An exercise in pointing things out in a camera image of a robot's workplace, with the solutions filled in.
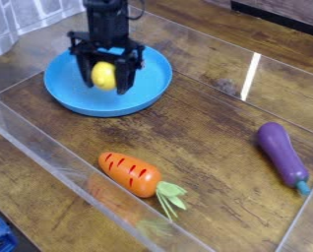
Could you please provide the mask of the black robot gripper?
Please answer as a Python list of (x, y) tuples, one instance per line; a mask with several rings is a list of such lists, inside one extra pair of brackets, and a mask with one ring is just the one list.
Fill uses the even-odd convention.
[(71, 31), (69, 53), (76, 56), (79, 71), (84, 84), (94, 87), (91, 72), (98, 61), (108, 61), (100, 48), (122, 48), (123, 56), (115, 61), (118, 94), (124, 95), (134, 85), (135, 71), (142, 68), (142, 51), (144, 46), (128, 37), (128, 22), (138, 20), (144, 11), (132, 17), (128, 14), (127, 0), (83, 0), (87, 10), (87, 31)]

